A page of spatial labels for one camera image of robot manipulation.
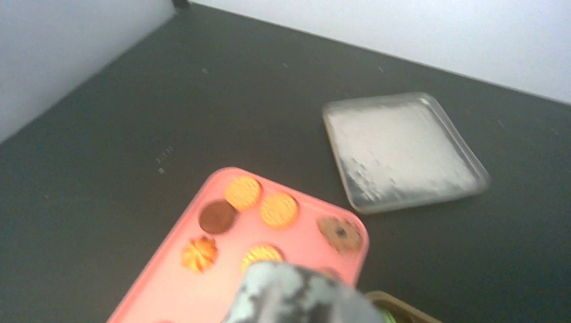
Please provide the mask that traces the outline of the gold cookie tin box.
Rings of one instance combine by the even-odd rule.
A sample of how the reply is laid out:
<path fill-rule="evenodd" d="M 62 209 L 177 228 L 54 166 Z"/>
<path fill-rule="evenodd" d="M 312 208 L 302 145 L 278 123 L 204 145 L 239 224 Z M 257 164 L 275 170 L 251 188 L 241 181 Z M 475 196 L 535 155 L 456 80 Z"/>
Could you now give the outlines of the gold cookie tin box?
<path fill-rule="evenodd" d="M 380 312 L 385 322 L 442 323 L 442 321 L 435 319 L 388 293 L 370 291 L 364 295 Z"/>

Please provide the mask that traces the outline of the pink plastic tray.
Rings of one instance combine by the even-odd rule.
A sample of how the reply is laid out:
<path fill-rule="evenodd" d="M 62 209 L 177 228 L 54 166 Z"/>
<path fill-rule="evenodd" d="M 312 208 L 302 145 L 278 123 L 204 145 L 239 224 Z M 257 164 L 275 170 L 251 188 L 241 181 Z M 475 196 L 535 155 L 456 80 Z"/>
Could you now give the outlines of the pink plastic tray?
<path fill-rule="evenodd" d="M 209 234 L 199 227 L 199 216 L 209 203 L 225 199 L 227 185 L 238 176 L 253 176 L 240 168 L 223 168 L 203 184 L 154 256 L 110 317 L 111 322 L 221 322 L 242 280 L 242 259 L 259 244 L 278 247 L 284 262 L 315 269 L 349 285 L 355 285 L 368 253 L 364 224 L 351 211 L 278 184 L 261 176 L 258 203 L 238 211 L 234 225 L 223 234 Z M 298 220 L 286 229 L 273 229 L 260 216 L 261 203 L 271 194 L 285 192 L 298 203 Z M 322 217 L 346 219 L 357 225 L 364 239 L 357 252 L 339 253 L 317 227 Z M 216 240 L 219 255 L 204 273 L 181 265 L 181 253 L 190 239 Z"/>

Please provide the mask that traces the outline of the metal tongs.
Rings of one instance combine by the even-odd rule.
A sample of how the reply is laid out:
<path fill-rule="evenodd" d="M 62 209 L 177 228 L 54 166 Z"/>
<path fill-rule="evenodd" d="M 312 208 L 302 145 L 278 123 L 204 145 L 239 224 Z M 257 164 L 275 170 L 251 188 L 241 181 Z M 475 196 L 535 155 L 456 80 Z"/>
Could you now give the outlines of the metal tongs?
<path fill-rule="evenodd" d="M 386 319 L 355 288 L 304 266 L 262 261 L 248 266 L 223 322 L 381 323 Z"/>

